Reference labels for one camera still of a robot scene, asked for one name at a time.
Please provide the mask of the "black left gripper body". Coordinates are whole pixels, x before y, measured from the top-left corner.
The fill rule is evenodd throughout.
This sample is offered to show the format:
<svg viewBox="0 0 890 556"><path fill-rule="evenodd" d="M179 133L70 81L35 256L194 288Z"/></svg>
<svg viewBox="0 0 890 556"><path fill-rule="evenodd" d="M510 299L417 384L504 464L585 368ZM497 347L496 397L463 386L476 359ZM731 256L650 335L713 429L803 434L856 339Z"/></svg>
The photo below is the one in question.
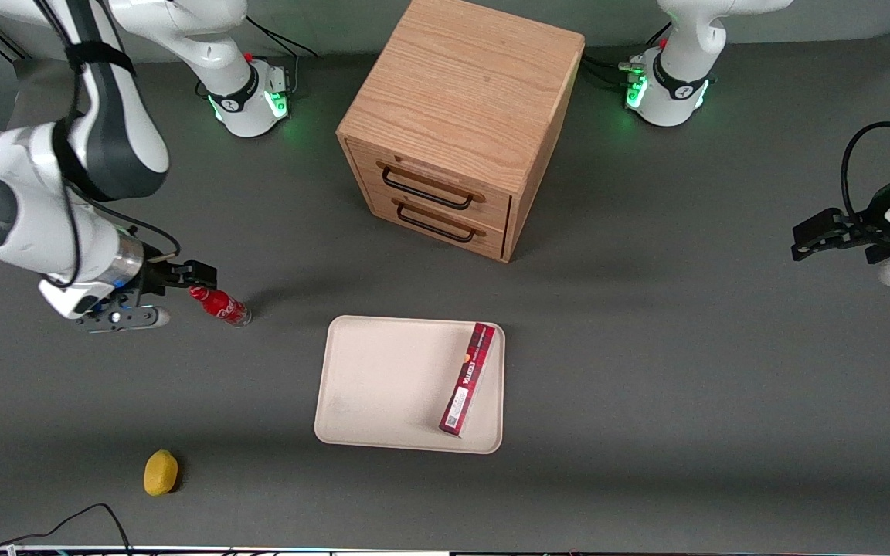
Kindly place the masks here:
<svg viewBox="0 0 890 556"><path fill-rule="evenodd" d="M847 232L840 249L865 247L869 264L883 263L890 258L890 222L885 214L890 210L890 182L874 193L865 210L855 211L851 201L848 173L841 172L841 197L847 216Z"/></svg>

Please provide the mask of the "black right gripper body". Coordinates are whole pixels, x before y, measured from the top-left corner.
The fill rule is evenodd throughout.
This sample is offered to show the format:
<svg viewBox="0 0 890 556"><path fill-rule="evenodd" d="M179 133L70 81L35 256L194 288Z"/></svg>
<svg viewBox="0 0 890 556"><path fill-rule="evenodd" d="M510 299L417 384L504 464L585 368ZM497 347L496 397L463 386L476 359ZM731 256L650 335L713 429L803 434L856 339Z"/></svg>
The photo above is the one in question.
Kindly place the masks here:
<svg viewBox="0 0 890 556"><path fill-rule="evenodd" d="M164 296L169 288L184 288L185 284L180 276L175 273L176 265L161 261L152 263L151 258L158 256L158 250L142 244L144 247L144 264L137 275L137 289L139 295Z"/></svg>

